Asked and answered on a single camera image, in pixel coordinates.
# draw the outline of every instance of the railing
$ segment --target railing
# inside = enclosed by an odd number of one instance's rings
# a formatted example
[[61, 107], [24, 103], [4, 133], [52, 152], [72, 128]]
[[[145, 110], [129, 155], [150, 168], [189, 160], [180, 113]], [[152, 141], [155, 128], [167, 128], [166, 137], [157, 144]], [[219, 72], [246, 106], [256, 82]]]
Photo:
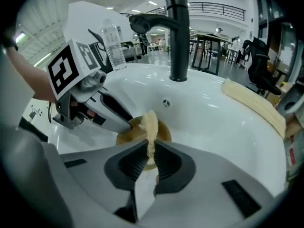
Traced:
[[[245, 10], [226, 4], [213, 2], [189, 2], [188, 10], [189, 15], [203, 15], [211, 13], [245, 21]], [[167, 11], [164, 7], [153, 9], [147, 13], [155, 13], [164, 16], [167, 15]]]

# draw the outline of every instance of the black rubber pad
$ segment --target black rubber pad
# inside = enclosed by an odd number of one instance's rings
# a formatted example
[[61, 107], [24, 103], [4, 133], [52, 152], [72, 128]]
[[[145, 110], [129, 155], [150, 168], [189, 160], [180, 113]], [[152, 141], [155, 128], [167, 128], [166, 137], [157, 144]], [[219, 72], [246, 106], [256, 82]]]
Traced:
[[78, 166], [78, 165], [82, 165], [84, 163], [87, 163], [86, 160], [84, 159], [78, 159], [78, 160], [74, 160], [74, 161], [68, 161], [68, 162], [64, 162], [64, 165], [67, 168], [73, 167], [73, 166]]
[[222, 185], [244, 218], [250, 217], [261, 208], [236, 180], [223, 182]]

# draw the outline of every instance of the sponge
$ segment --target sponge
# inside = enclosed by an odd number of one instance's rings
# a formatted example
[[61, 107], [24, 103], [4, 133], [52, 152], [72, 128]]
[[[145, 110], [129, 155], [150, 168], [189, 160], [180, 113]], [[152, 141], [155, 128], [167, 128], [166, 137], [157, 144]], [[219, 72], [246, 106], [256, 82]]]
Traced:
[[147, 156], [149, 157], [147, 164], [154, 165], [154, 153], [155, 153], [155, 146], [154, 141], [157, 137], [158, 132], [158, 121], [154, 111], [150, 111], [145, 113], [142, 116], [142, 121], [139, 124], [139, 127], [142, 130], [145, 130], [147, 133], [146, 139], [148, 140], [148, 148], [147, 148]]

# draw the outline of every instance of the yellow sponge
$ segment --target yellow sponge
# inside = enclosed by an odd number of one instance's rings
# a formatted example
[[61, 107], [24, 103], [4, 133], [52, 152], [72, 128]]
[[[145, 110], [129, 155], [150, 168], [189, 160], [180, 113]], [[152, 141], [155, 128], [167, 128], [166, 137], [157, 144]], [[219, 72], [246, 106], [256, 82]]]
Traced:
[[284, 139], [286, 129], [285, 118], [275, 110], [270, 102], [228, 78], [222, 84], [221, 91], [265, 118]]

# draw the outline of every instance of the floor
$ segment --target floor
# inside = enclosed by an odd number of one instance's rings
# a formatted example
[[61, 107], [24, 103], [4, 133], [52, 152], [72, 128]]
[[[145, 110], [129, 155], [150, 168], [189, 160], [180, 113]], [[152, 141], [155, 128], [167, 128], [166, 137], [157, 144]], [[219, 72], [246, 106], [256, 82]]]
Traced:
[[[170, 59], [170, 53], [169, 56], [168, 52], [160, 52], [160, 51], [149, 51], [148, 56], [142, 57], [141, 59], [138, 60], [139, 63], [150, 63], [150, 64], [161, 64], [161, 65], [171, 65], [171, 59]], [[192, 61], [194, 58], [194, 53], [190, 54], [189, 57], [189, 67], [192, 65]], [[196, 58], [196, 63], [195, 66], [198, 67], [199, 65], [199, 59], [200, 59], [200, 54], [197, 54]], [[209, 57], [203, 58], [201, 68], [204, 68], [207, 66]], [[210, 71], [215, 72], [216, 69], [216, 62], [217, 58], [216, 57], [211, 57], [211, 62], [210, 62]], [[218, 71], [218, 76], [222, 78], [230, 78], [231, 80], [243, 85], [243, 86], [248, 86], [250, 83], [249, 77], [248, 77], [248, 72], [243, 69], [239, 68], [237, 65], [232, 65], [231, 63], [226, 63], [226, 61], [220, 61], [219, 65], [219, 71]], [[253, 85], [250, 85], [250, 88], [256, 90], [256, 88]]]

